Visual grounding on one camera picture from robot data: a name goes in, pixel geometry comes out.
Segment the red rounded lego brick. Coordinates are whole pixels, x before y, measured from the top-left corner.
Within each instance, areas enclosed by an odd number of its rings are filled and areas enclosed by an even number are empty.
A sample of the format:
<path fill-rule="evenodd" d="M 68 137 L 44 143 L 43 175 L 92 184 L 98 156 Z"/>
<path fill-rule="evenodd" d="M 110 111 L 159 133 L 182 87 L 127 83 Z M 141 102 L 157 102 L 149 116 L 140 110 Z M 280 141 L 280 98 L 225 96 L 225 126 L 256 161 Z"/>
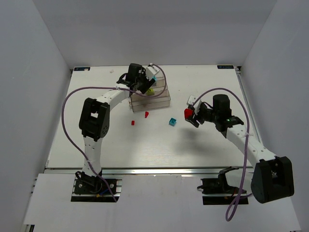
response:
<path fill-rule="evenodd" d="M 186 108 L 184 110 L 184 118 L 185 120 L 191 120 L 194 117 L 194 110 L 190 108 Z"/>

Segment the green rounded lego brick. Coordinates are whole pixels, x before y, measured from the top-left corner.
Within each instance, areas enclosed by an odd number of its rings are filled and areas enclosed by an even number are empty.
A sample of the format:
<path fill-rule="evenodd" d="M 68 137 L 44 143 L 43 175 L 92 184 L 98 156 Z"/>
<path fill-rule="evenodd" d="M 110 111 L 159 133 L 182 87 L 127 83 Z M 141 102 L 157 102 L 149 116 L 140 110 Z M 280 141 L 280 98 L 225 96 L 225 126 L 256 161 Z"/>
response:
<path fill-rule="evenodd" d="M 148 89 L 145 93 L 147 96 L 153 96 L 155 93 L 154 93 L 154 90 L 152 88 Z"/>

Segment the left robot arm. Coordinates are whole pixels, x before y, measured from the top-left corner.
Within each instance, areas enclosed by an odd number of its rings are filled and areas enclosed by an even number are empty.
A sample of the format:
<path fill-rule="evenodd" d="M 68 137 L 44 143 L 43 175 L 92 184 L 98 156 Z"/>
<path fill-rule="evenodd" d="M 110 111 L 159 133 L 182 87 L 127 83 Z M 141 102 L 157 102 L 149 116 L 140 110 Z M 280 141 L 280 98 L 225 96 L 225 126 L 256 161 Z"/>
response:
<path fill-rule="evenodd" d="M 155 83 L 155 76 L 160 70 L 154 65 L 142 67 L 131 63 L 127 73 L 121 75 L 114 89 L 97 98 L 84 101 L 79 128 L 84 138 L 86 155 L 82 173 L 96 177 L 101 172 L 100 155 L 102 140 L 110 126 L 110 112 L 130 94 L 139 91 L 142 94 Z"/>

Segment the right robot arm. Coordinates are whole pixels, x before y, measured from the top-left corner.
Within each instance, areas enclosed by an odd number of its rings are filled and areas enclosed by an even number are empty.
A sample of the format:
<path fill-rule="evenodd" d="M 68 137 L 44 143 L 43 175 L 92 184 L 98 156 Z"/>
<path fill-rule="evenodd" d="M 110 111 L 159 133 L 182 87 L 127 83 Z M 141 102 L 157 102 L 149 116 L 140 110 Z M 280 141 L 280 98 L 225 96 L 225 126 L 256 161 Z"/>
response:
<path fill-rule="evenodd" d="M 251 192 L 259 203 L 293 196 L 295 188 L 291 161 L 275 155 L 247 133 L 243 121 L 232 115 L 227 95 L 217 94 L 212 100 L 212 107 L 208 107 L 191 95 L 184 111 L 185 120 L 195 127 L 204 122 L 214 123 L 215 128 L 247 156 L 254 168 Z"/>

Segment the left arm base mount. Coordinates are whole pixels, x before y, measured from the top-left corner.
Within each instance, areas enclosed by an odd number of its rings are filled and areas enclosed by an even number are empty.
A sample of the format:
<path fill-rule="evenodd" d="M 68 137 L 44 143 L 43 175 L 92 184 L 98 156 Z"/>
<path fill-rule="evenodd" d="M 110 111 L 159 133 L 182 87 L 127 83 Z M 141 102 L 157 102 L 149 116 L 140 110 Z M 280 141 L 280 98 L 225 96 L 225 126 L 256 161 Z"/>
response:
<path fill-rule="evenodd" d="M 107 178 L 104 182 L 97 176 L 77 171 L 73 184 L 71 202 L 116 203 L 121 194 L 122 180 Z"/>

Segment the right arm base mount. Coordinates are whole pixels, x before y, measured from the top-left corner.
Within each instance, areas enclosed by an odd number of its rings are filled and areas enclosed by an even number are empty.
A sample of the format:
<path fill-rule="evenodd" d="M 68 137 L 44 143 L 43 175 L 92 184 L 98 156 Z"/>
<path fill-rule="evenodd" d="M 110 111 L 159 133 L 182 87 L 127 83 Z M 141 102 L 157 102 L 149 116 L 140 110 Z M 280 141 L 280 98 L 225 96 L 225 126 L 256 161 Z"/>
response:
<path fill-rule="evenodd" d="M 219 171 L 216 177 L 201 179 L 201 185 L 197 187 L 202 193 L 204 205 L 229 205 L 236 198 L 239 192 L 239 184 L 235 182 L 232 174 L 238 177 L 242 170 L 238 167 L 227 167 Z"/>

